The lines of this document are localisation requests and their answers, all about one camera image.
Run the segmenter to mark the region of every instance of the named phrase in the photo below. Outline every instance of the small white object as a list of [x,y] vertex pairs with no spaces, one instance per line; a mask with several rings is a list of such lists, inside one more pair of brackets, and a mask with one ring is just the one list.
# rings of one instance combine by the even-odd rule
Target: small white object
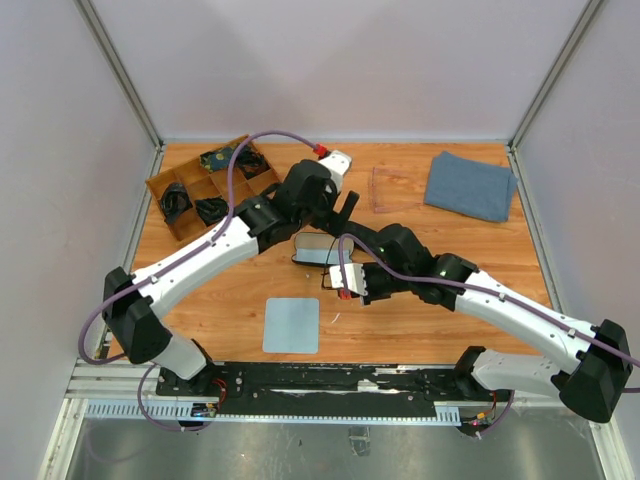
[[344,176],[351,169],[351,157],[338,150],[333,150],[328,157],[323,158],[318,163],[331,172],[331,180],[336,184],[338,193],[340,193]]
[[[357,293],[358,295],[367,294],[367,283],[364,280],[364,270],[361,263],[347,263],[344,266],[347,274],[347,289]],[[345,288],[342,283],[342,273],[340,265],[334,265],[329,268],[329,276],[331,277],[331,288]]]

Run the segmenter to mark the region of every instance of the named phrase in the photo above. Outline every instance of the folded blue towel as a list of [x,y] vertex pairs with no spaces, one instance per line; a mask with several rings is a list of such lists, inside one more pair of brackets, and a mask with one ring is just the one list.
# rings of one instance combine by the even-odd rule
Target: folded blue towel
[[490,222],[506,222],[517,183],[510,168],[442,152],[431,164],[424,203]]

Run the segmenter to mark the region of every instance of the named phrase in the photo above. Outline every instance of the metal frame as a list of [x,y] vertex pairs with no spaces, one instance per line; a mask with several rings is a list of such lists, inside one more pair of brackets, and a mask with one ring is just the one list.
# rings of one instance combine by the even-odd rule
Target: metal frame
[[589,0],[587,5],[582,10],[578,21],[569,34],[569,38],[567,38],[567,41],[560,49],[560,53],[554,60],[551,69],[547,73],[547,76],[542,82],[540,89],[533,98],[531,105],[522,118],[520,125],[518,125],[513,138],[509,142],[509,146],[511,148],[517,149],[518,146],[522,144],[522,139],[529,131],[531,124],[538,116],[540,109],[546,102],[549,94],[553,90],[553,87],[555,86],[556,82],[564,72],[567,64],[573,57],[576,48],[578,47],[578,45],[580,45],[581,40],[584,38],[585,34],[589,30],[589,27],[593,24],[593,21],[596,19],[598,13],[602,9],[602,6],[606,2],[607,0]]
[[[153,175],[159,170],[162,163],[164,141],[136,92],[93,2],[91,0],[74,0],[74,3],[87,22],[88,28],[94,35],[116,80],[120,84],[123,93],[138,116],[147,135],[156,146],[156,155],[149,172],[150,175]],[[554,309],[560,312],[563,310],[562,295],[554,282],[555,274],[553,265],[546,254],[548,249],[545,248],[545,239],[538,221],[537,212],[527,193],[528,183],[526,175],[523,174],[520,168],[517,148],[521,145],[523,138],[544,103],[549,98],[553,87],[568,65],[580,41],[585,36],[605,3],[606,0],[589,0],[587,2],[571,34],[556,57],[553,66],[549,70],[540,89],[532,100],[530,107],[517,127],[513,138],[508,142],[508,145],[506,145],[509,163],[519,180],[518,192],[524,207],[525,217],[529,225],[545,284]],[[125,267],[130,267],[133,263],[149,202],[150,195],[145,191],[138,205],[138,213],[135,221],[131,226],[131,241],[123,253],[122,263]],[[98,368],[99,371],[96,370],[96,367],[91,367],[81,361],[78,361],[76,364],[38,478],[53,479],[66,477],[89,402],[91,402],[92,399],[107,401],[130,401],[135,399],[138,383],[148,366],[131,365],[128,362],[118,361],[109,366]],[[151,372],[143,386],[145,398],[152,402],[155,401],[154,399],[156,398],[153,392],[158,375],[159,369]],[[188,402],[194,399],[176,397],[174,400]],[[437,405],[441,407],[479,406],[476,405],[476,403],[478,402],[464,403],[461,405],[460,402],[437,402]],[[514,407],[516,408],[549,408],[558,406],[561,406],[558,400],[538,396],[518,395],[514,402]],[[591,431],[606,477],[615,479],[634,478],[631,463],[620,436],[615,417],[606,425],[591,424]]]
[[100,50],[105,56],[107,63],[111,67],[111,71],[116,77],[118,84],[122,88],[122,92],[125,97],[129,101],[131,108],[137,115],[142,127],[145,132],[149,136],[149,139],[153,142],[156,148],[160,148],[163,145],[162,138],[158,133],[158,130],[153,124],[151,117],[149,116],[147,109],[145,108],[138,92],[133,86],[133,82],[127,73],[127,70],[124,68],[120,57],[118,56],[118,52],[113,46],[113,42],[107,33],[107,30],[100,19],[100,15],[98,14],[93,2],[91,0],[74,0],[74,3],[78,7],[80,11],[80,15],[84,18],[87,23],[87,27],[93,34],[96,43],[100,47]]

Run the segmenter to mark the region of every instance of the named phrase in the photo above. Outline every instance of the wire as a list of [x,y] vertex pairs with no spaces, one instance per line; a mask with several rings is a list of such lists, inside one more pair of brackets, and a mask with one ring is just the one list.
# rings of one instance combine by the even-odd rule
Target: wire
[[140,379],[140,383],[138,384],[136,399],[138,400],[138,407],[140,408],[140,413],[142,413],[142,416],[147,420],[149,420],[149,422],[151,422],[153,425],[164,430],[165,432],[199,432],[200,430],[204,430],[205,428],[207,428],[211,422],[207,422],[204,425],[200,425],[198,427],[174,427],[172,425],[166,425],[162,422],[159,422],[158,420],[153,418],[151,415],[149,415],[149,412],[147,412],[147,409],[145,408],[144,403],[142,403],[142,385],[144,384],[145,380],[147,379],[149,374],[152,372],[152,370],[156,367],[157,365],[155,363],[151,365],[147,369],[147,371],[144,372],[144,374],[142,375],[142,378]]
[[[382,269],[384,271],[386,271],[389,275],[392,275],[394,277],[396,277],[399,280],[404,280],[405,282],[418,282],[418,283],[433,283],[436,285],[445,285],[448,287],[454,287],[454,288],[460,288],[460,289],[468,289],[468,290],[475,290],[477,292],[481,292],[481,293],[485,293],[487,295],[491,295],[493,297],[499,297],[501,299],[504,299],[508,302],[511,302],[515,305],[517,305],[518,307],[526,310],[529,313],[533,313],[534,315],[540,317],[543,320],[546,320],[547,322],[551,323],[552,325],[558,327],[560,330],[564,331],[564,332],[570,332],[572,329],[571,327],[569,327],[568,325],[565,325],[564,323],[562,323],[559,320],[556,320],[555,318],[553,318],[551,315],[548,315],[547,313],[543,312],[542,310],[537,309],[536,307],[529,305],[528,303],[512,297],[510,295],[503,295],[501,292],[497,292],[496,290],[493,290],[491,288],[487,288],[487,287],[481,287],[479,285],[473,285],[473,284],[469,284],[469,283],[462,283],[462,282],[456,282],[454,280],[446,280],[444,278],[436,278],[436,277],[412,277],[409,275],[403,275],[401,273],[398,273],[394,270],[392,270],[391,268],[389,268],[389,266],[387,264],[385,264],[382,260],[380,260],[380,258],[378,258],[378,256],[373,253],[373,251],[367,247],[367,245],[364,244],[364,242],[362,242],[359,238],[354,237],[353,235],[351,235],[350,233],[345,233],[343,235],[340,236],[339,240],[338,240],[338,258],[340,260],[340,274],[342,275],[342,283],[343,285],[345,285],[345,287],[348,285],[347,284],[347,272],[345,269],[345,262],[344,262],[344,254],[342,251],[343,245],[344,245],[344,240],[346,238],[350,238],[354,241],[354,243],[356,243],[357,245],[359,245],[362,250],[367,253],[371,258],[373,258],[376,263],[378,265],[380,265],[382,267]],[[584,340],[585,342],[588,342],[592,345],[595,345],[598,348],[601,348],[602,350],[605,350],[609,353],[611,353],[612,355],[615,355],[618,358],[621,358],[622,360],[624,360],[625,362],[631,363],[632,365],[639,367],[640,368],[640,360],[636,360],[635,358],[633,358],[631,355],[628,355],[616,348],[613,348],[609,345],[607,345],[606,343],[596,339],[596,338],[591,338],[587,335],[585,335],[582,332],[579,332],[577,330],[574,330],[572,332],[572,335],[574,335],[575,337]],[[640,388],[633,391],[633,393],[640,393]]]
[[249,135],[247,138],[245,138],[236,147],[236,149],[233,151],[233,154],[231,155],[231,160],[229,161],[229,167],[227,168],[227,190],[229,192],[229,202],[228,202],[228,204],[229,204],[229,213],[227,214],[226,217],[224,217],[224,220],[223,220],[222,224],[220,225],[220,228],[211,237],[211,239],[209,240],[209,243],[205,242],[205,243],[201,244],[200,246],[194,248],[193,250],[191,250],[190,252],[186,253],[182,257],[174,260],[169,265],[167,265],[164,268],[160,269],[154,275],[150,275],[149,277],[141,280],[140,282],[125,288],[124,290],[112,295],[111,297],[109,297],[105,301],[103,301],[100,305],[98,305],[89,314],[89,317],[87,318],[87,320],[85,320],[84,324],[82,325],[82,328],[80,329],[80,335],[78,336],[78,353],[80,355],[80,358],[82,358],[82,360],[84,360],[89,365],[106,365],[108,363],[111,363],[111,362],[113,362],[115,360],[118,360],[120,358],[123,358],[125,356],[124,353],[120,353],[120,354],[114,355],[113,357],[110,357],[110,358],[104,358],[104,359],[91,358],[87,354],[87,352],[85,350],[85,341],[86,341],[86,338],[87,338],[87,333],[89,331],[89,328],[91,328],[91,325],[93,324],[93,322],[95,322],[95,320],[98,318],[98,316],[102,312],[104,312],[107,308],[109,308],[111,305],[113,305],[116,301],[120,300],[123,297],[126,297],[130,293],[133,293],[133,292],[139,290],[142,287],[145,287],[145,286],[149,285],[151,283],[151,279],[154,276],[156,278],[163,277],[164,275],[166,275],[167,273],[172,271],[174,268],[182,265],[186,261],[188,261],[191,258],[193,258],[196,255],[198,255],[200,252],[202,252],[202,251],[206,250],[207,248],[209,248],[209,246],[212,243],[214,243],[216,240],[218,240],[218,238],[220,238],[222,236],[222,234],[229,228],[229,225],[231,224],[231,221],[233,220],[233,211],[234,211],[234,205],[235,205],[235,192],[234,192],[234,189],[233,189],[233,167],[234,167],[234,165],[236,163],[236,159],[238,158],[238,155],[240,154],[240,152],[242,152],[244,147],[246,147],[249,144],[249,142],[251,142],[251,141],[253,141],[253,140],[257,139],[257,138],[267,136],[267,135],[281,135],[281,136],[284,136],[284,137],[293,138],[294,140],[298,140],[299,142],[304,143],[305,145],[309,146],[310,148],[312,148],[314,150],[314,152],[321,151],[321,149],[324,148],[319,144],[310,142],[306,138],[303,138],[303,137],[301,137],[299,135],[296,135],[295,133],[285,132],[283,130],[267,130],[267,131],[260,132],[260,133],[254,133],[253,135]]
[[329,251],[327,252],[327,258],[324,260],[324,267],[322,268],[322,280],[320,281],[320,288],[322,290],[332,290],[330,287],[325,286],[324,279],[327,276],[327,267],[329,266],[329,257],[331,256],[331,250],[333,250],[333,246],[336,244],[336,240],[338,238],[334,238],[333,242],[331,242],[331,246],[329,247]]
[[222,380],[221,378],[215,378],[211,383],[218,385],[220,387],[220,396],[218,397],[218,411],[220,411],[220,407],[222,406],[222,402],[227,399],[227,382]]
[[504,410],[502,410],[502,412],[500,413],[500,416],[498,416],[498,418],[496,418],[491,425],[485,428],[482,432],[478,432],[478,435],[480,435],[480,438],[486,437],[491,432],[493,432],[496,428],[498,428],[498,425],[504,422],[505,417],[511,410],[511,406],[513,405],[513,399],[515,398],[515,396],[516,396],[516,392],[514,390],[511,390],[511,396],[509,397],[509,401],[507,402],[507,405],[505,405]]

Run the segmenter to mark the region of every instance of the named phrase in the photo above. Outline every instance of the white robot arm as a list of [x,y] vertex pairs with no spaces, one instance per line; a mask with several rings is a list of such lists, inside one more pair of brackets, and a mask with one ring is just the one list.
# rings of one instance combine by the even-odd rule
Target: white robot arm
[[[464,284],[463,288],[454,288],[415,283],[399,280],[377,263],[348,264],[346,289],[361,297],[365,305],[410,291],[426,303],[496,325],[544,355],[508,355],[469,347],[455,367],[456,384],[463,393],[523,390],[559,397],[574,412],[592,421],[611,418],[632,366],[587,340],[598,339],[628,354],[626,336],[619,325],[604,320],[596,327],[566,317],[511,291],[467,260],[453,254],[432,256],[411,230],[399,224],[375,232],[348,221],[357,194],[349,192],[339,213],[333,208],[350,167],[351,158],[338,151],[317,162],[303,160],[291,168],[282,184],[240,204],[215,241],[212,237],[220,226],[132,275],[122,268],[110,272],[105,279],[105,298],[139,286],[103,314],[129,360],[161,365],[190,382],[193,393],[198,394],[211,383],[211,360],[194,340],[171,331],[162,319],[186,295],[219,273],[311,225],[336,237],[345,232],[357,236],[385,265],[407,278],[422,276]],[[343,290],[341,273],[338,266],[330,269],[332,286]],[[482,288],[497,295],[478,291]],[[517,299],[520,306],[505,298]],[[535,312],[543,312],[566,328],[543,320]]]

